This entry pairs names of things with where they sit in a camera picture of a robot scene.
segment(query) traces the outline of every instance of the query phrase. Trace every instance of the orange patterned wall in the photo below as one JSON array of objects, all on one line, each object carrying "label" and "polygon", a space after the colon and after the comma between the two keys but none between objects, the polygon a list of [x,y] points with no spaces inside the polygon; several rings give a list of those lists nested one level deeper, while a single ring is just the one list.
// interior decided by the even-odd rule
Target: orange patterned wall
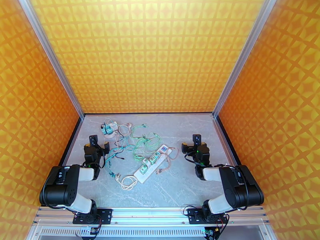
[{"label": "orange patterned wall", "polygon": [[17,0],[0,0],[0,239],[25,239],[78,115]]},{"label": "orange patterned wall", "polygon": [[320,239],[320,0],[277,1],[219,116],[278,239]]},{"label": "orange patterned wall", "polygon": [[31,0],[86,113],[211,112],[264,0]]}]

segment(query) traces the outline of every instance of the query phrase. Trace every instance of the marble floor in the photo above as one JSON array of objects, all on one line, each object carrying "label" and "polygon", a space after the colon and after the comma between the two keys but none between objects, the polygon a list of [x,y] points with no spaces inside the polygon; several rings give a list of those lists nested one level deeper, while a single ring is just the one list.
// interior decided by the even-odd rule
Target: marble floor
[{"label": "marble floor", "polygon": [[[82,164],[84,162],[85,144],[89,136],[98,135],[98,144],[110,142],[110,148],[115,147],[115,139],[107,140],[102,135],[100,125],[106,118],[111,118],[118,124],[147,124],[148,128],[138,128],[135,135],[141,136],[148,132],[157,133],[162,138],[162,144],[181,148],[181,143],[191,145],[192,134],[201,134],[202,142],[210,149],[210,163],[227,163],[227,157],[214,129],[209,113],[204,114],[132,114],[109,116],[86,116],[81,125],[76,141],[72,147],[66,165]],[[112,158],[110,169],[120,173],[122,177],[132,175],[141,166],[134,160],[131,151],[121,154],[125,160]],[[195,205],[201,206],[207,199],[215,198],[223,193],[219,182],[201,181],[195,175],[194,164],[184,159],[179,152],[172,161],[171,168],[159,175],[153,173],[143,184],[138,183],[131,191],[122,190],[114,178],[102,169],[97,180],[80,182],[78,193],[96,201],[98,207],[174,207]]]}]

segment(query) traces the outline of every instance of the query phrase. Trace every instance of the wall panel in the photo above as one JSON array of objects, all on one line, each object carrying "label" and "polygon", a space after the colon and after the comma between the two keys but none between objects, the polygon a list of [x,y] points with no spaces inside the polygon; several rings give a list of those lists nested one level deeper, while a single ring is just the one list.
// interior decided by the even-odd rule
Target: wall panel
[{"label": "wall panel", "polygon": [[31,0],[86,113],[211,112],[264,0]]},{"label": "wall panel", "polygon": [[320,0],[278,0],[220,118],[278,239],[320,238]]},{"label": "wall panel", "polygon": [[0,0],[0,239],[25,239],[77,122],[17,0]]}]

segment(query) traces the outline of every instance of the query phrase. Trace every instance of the ventilation grille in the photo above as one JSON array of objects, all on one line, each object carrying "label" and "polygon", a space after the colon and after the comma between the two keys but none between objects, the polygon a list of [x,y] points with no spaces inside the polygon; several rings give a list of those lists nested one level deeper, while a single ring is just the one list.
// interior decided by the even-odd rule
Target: ventilation grille
[{"label": "ventilation grille", "polygon": [[[67,228],[55,226],[43,226],[41,236],[92,236],[88,228]],[[205,236],[204,227],[183,228],[101,228],[98,236],[101,237],[201,237]]]}]

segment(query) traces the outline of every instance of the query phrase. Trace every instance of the black edge trim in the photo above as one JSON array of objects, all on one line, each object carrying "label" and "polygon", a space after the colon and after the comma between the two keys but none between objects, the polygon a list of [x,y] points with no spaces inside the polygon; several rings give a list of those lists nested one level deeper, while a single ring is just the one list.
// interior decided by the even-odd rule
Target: black edge trim
[{"label": "black edge trim", "polygon": [[86,115],[136,115],[136,114],[193,114],[193,113],[207,113],[212,114],[212,112],[130,112],[130,113],[85,113]]},{"label": "black edge trim", "polygon": [[63,152],[63,154],[62,154],[61,160],[60,160],[60,162],[59,162],[59,166],[62,166],[63,163],[64,163],[64,161],[66,160],[67,153],[68,153],[68,151],[69,151],[69,149],[70,149],[70,146],[71,146],[71,144],[72,144],[73,138],[74,138],[74,136],[76,135],[76,132],[77,132],[77,129],[78,129],[79,125],[80,125],[80,122],[81,122],[81,118],[78,118],[78,121],[77,121],[77,123],[76,123],[76,125],[75,125],[75,127],[74,127],[74,129],[73,129],[73,132],[72,132],[72,134],[71,134],[71,136],[70,136],[70,139],[69,139],[69,141],[68,141],[68,143],[67,143],[67,146],[66,146],[66,148],[64,149],[64,152]]},{"label": "black edge trim", "polygon": [[233,147],[233,145],[232,145],[232,143],[231,143],[231,140],[230,140],[230,138],[229,138],[229,136],[228,136],[228,134],[227,134],[227,131],[226,131],[226,129],[224,128],[224,126],[223,126],[223,124],[222,124],[222,121],[221,121],[220,118],[219,118],[219,115],[217,116],[216,119],[217,119],[217,121],[218,121],[218,124],[219,124],[219,126],[220,126],[220,128],[221,128],[221,130],[222,130],[222,133],[223,133],[224,137],[226,138],[226,141],[227,141],[227,143],[228,143],[228,146],[229,146],[229,148],[230,148],[230,150],[231,150],[231,153],[233,154],[233,157],[234,157],[236,163],[237,163],[238,165],[242,165],[242,164],[241,164],[241,161],[240,161],[240,159],[239,159],[239,157],[238,157],[238,155],[237,155],[237,152],[236,152],[236,150],[234,149],[234,147]]}]

